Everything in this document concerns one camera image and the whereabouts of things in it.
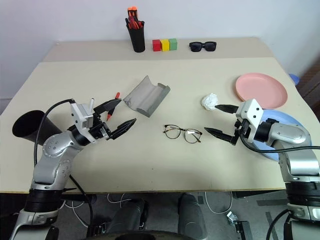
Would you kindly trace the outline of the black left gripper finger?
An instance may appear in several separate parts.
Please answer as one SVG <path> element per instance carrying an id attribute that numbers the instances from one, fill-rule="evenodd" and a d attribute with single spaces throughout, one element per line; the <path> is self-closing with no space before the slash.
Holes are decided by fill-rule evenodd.
<path id="1" fill-rule="evenodd" d="M 108 135 L 107 140 L 109 140 L 109 139 L 115 140 L 118 137 L 122 136 L 123 134 L 125 134 L 135 124 L 136 121 L 137 121 L 137 119 L 133 118 L 133 119 L 130 119 L 130 120 L 127 120 L 127 121 L 123 122 L 121 125 L 119 125 L 117 127 L 116 130 L 112 131 Z"/>
<path id="2" fill-rule="evenodd" d="M 121 99 L 111 99 L 108 100 L 98 106 L 96 106 L 93 111 L 97 114 L 100 115 L 104 112 L 109 112 L 112 109 L 115 109 L 116 106 L 121 102 Z"/>

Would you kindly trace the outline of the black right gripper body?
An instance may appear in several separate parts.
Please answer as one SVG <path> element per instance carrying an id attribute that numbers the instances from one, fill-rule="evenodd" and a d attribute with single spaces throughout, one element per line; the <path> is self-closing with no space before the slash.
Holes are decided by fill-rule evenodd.
<path id="1" fill-rule="evenodd" d="M 242 121 L 237 119 L 234 127 L 234 136 L 231 138 L 231 144 L 233 146 L 237 144 L 238 139 L 243 143 L 245 141 L 245 137 L 248 137 L 251 131 L 250 122 L 247 119 Z"/>

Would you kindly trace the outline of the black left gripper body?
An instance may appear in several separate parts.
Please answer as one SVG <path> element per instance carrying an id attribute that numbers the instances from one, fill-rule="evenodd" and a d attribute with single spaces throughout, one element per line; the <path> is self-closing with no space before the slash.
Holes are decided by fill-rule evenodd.
<path id="1" fill-rule="evenodd" d="M 108 128 L 107 124 L 101 120 L 101 116 L 97 113 L 93 113 L 93 124 L 89 128 L 90 135 L 95 139 L 110 139 L 112 132 Z"/>

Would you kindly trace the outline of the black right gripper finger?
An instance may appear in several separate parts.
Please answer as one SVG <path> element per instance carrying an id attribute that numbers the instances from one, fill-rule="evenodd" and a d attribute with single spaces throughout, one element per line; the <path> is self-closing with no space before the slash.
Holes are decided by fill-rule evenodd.
<path id="1" fill-rule="evenodd" d="M 231 135 L 228 135 L 228 134 L 225 134 L 223 133 L 222 130 L 218 130 L 216 128 L 210 128 L 210 127 L 204 127 L 204 129 L 209 133 L 211 134 L 212 136 L 220 139 L 220 140 L 223 140 L 223 141 L 226 141 L 232 145 L 235 144 L 234 142 L 234 136 L 231 136 Z"/>
<path id="2" fill-rule="evenodd" d="M 226 113 L 235 114 L 239 107 L 231 104 L 217 104 L 215 108 Z"/>

